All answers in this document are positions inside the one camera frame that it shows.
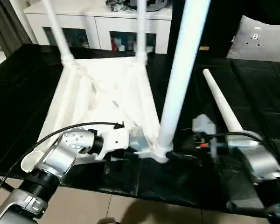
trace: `gray pillow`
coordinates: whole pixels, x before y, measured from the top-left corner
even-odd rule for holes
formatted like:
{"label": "gray pillow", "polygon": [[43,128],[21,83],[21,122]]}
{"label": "gray pillow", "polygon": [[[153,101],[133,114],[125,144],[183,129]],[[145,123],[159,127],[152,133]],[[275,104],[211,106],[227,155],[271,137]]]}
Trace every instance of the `gray pillow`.
{"label": "gray pillow", "polygon": [[243,16],[227,58],[280,62],[280,26]]}

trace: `tile floor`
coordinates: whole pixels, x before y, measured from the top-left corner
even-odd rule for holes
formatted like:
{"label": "tile floor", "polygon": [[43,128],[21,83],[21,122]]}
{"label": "tile floor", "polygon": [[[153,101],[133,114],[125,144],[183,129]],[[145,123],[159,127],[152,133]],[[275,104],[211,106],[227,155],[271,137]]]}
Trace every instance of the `tile floor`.
{"label": "tile floor", "polygon": [[[13,187],[20,180],[7,179]],[[9,195],[0,191],[0,205]],[[96,224],[112,217],[122,224],[268,224],[263,218],[200,211],[160,202],[59,187],[40,224]]]}

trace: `white plastic leg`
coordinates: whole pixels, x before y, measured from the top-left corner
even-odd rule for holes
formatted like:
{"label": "white plastic leg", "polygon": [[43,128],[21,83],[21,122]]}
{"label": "white plastic leg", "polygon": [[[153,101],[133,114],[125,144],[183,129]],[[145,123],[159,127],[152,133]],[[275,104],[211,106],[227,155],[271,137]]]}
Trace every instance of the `white plastic leg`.
{"label": "white plastic leg", "polygon": [[60,54],[61,54],[62,64],[64,66],[66,66],[68,64],[74,63],[75,59],[74,59],[74,56],[70,52],[70,48],[67,44],[67,41],[65,39],[62,29],[58,25],[57,18],[54,14],[54,10],[53,10],[53,7],[52,7],[50,1],[51,0],[43,0],[43,3],[46,8],[47,15],[48,15],[48,18],[49,18],[51,26],[52,26],[53,35],[55,37],[57,46],[58,46]]}
{"label": "white plastic leg", "polygon": [[156,146],[163,152],[173,149],[172,140],[188,88],[210,0],[186,0],[175,57]]}
{"label": "white plastic leg", "polygon": [[223,93],[221,92],[220,88],[218,87],[216,81],[214,80],[213,76],[211,75],[208,69],[203,70],[204,77],[206,79],[207,84],[215,98],[217,106],[222,114],[222,117],[225,121],[225,124],[230,132],[241,132],[243,128],[239,123],[237,117],[233,113],[232,109],[230,108],[227,100],[225,99]]}
{"label": "white plastic leg", "polygon": [[147,54],[146,54],[146,33],[145,33],[145,13],[146,13],[146,0],[137,0],[137,60],[146,65]]}

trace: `cabinet door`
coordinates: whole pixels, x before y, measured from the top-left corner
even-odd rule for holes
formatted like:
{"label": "cabinet door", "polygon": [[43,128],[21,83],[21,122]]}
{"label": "cabinet door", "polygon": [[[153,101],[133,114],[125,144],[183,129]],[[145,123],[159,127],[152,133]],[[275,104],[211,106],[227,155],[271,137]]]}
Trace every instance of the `cabinet door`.
{"label": "cabinet door", "polygon": [[[42,45],[56,45],[46,14],[26,14],[30,26]],[[100,49],[93,16],[56,15],[65,38],[72,47]]]}
{"label": "cabinet door", "polygon": [[[119,41],[121,45],[125,46],[125,50],[131,50],[131,42],[136,42],[136,19],[95,17],[95,21],[101,49],[114,50],[114,46],[117,45],[116,42]],[[147,41],[151,42],[147,42],[147,44],[149,46],[154,44],[153,48],[156,53],[167,53],[170,24],[171,21],[168,20],[146,20]]]}

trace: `black tablecloth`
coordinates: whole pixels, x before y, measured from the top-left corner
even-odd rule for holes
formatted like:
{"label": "black tablecloth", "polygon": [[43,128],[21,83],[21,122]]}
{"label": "black tablecloth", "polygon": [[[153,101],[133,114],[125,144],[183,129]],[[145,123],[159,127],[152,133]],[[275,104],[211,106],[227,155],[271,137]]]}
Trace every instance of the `black tablecloth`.
{"label": "black tablecloth", "polygon": [[[129,56],[125,53],[71,49],[76,59]],[[166,96],[171,58],[150,55],[147,73],[159,118]],[[174,139],[175,151],[189,151],[200,159],[189,132],[192,119],[205,113],[226,126],[206,84],[209,68],[245,130],[259,133],[280,160],[280,63],[231,59],[196,60]],[[58,49],[25,45],[0,65],[0,175],[32,146],[40,133],[62,72]],[[12,177],[25,178],[18,165]],[[237,160],[222,157],[220,164],[151,159],[74,166],[64,186],[145,198],[209,210],[261,216],[256,193]]]}

